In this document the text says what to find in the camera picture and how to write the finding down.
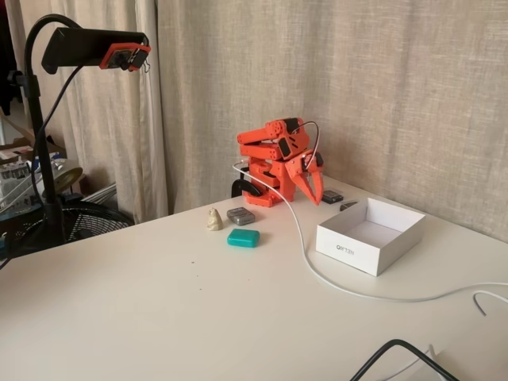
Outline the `orange gripper black servo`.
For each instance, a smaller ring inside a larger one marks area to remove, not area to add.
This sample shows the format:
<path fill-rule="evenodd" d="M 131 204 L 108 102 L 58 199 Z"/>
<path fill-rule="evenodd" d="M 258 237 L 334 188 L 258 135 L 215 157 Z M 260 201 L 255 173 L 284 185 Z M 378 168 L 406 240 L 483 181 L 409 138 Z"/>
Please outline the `orange gripper black servo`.
<path fill-rule="evenodd" d="M 319 152 L 309 149 L 292 159 L 285 167 L 297 188 L 315 205 L 321 202 L 323 195 L 322 169 L 324 160 Z"/>

